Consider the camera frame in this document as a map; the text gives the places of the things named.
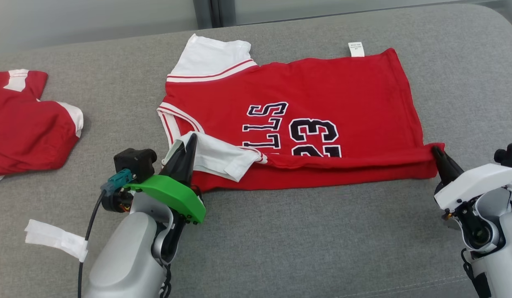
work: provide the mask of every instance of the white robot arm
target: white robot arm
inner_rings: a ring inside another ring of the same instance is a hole
[[[495,161],[463,172],[433,149],[442,182],[434,199],[446,221],[456,221],[467,249],[464,270],[479,298],[512,298],[512,144]]]

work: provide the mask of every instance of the printed number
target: printed number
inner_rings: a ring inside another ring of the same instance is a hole
[[[331,123],[331,121],[322,121],[309,118],[294,119],[289,124],[289,134],[291,138],[297,143],[307,141],[305,133],[300,131],[302,127],[306,128],[308,135],[320,134],[320,127],[326,129],[326,132],[322,132],[322,142],[324,143],[334,142],[339,137],[339,134],[337,133],[337,127]]]
[[[328,145],[322,146],[324,148],[324,155],[329,156],[330,158],[340,158],[341,156],[341,146],[340,145]],[[298,145],[291,150],[292,155],[298,156],[318,156],[323,157],[323,155],[316,149],[313,145]]]
[[[280,130],[280,124],[282,123],[282,118],[269,118],[270,125],[243,125],[243,131],[248,132],[249,130]]]
[[[251,143],[251,142],[243,142],[244,147],[270,147],[274,149],[280,149],[280,135],[279,134],[267,134],[267,140],[271,142],[267,143]]]
[[[280,130],[282,118],[278,116],[285,115],[287,111],[288,103],[286,102],[275,102],[269,103],[262,106],[250,105],[248,107],[247,115],[250,117],[263,117],[263,116],[274,116],[269,118],[269,123],[265,125],[251,125],[243,124],[243,132],[250,130],[271,130],[273,132]],[[327,120],[301,118],[294,119],[289,124],[289,134],[291,139],[297,143],[306,142],[307,135],[321,135],[323,143],[332,143],[339,137],[337,127]],[[280,149],[280,135],[279,134],[267,134],[267,142],[263,143],[252,143],[243,142],[244,147],[256,147],[256,148],[274,148]],[[340,145],[324,145],[322,146],[322,153],[316,149],[313,145],[305,144],[298,145],[291,150],[292,155],[298,156],[329,156],[332,158],[340,158],[341,146]]]
[[[273,116],[279,116],[279,115],[283,116],[286,114],[287,106],[288,106],[288,103],[286,103],[286,102],[269,103],[269,104],[266,104],[263,107],[263,109],[261,108],[261,106],[252,106],[251,105],[250,107],[248,107],[247,115],[261,117],[261,116],[268,115],[270,113],[270,111],[272,110]]]

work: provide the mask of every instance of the teal connector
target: teal connector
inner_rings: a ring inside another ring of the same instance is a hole
[[[101,190],[106,190],[107,194],[112,194],[116,189],[119,189],[132,181],[132,173],[128,168],[124,168],[116,175],[108,178],[107,183],[101,185]]]

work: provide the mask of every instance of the clothing label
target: clothing label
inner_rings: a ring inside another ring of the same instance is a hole
[[[352,57],[364,57],[364,49],[362,48],[362,42],[348,42]]]

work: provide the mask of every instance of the white sleeve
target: white sleeve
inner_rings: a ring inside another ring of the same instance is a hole
[[[250,43],[193,34],[169,76],[213,76],[250,59]]]
[[[266,163],[267,157],[252,148],[237,147],[200,132],[188,132],[178,138],[169,149],[164,166],[181,143],[184,145],[192,134],[197,135],[197,151],[193,170],[210,173],[239,182],[254,162]]]

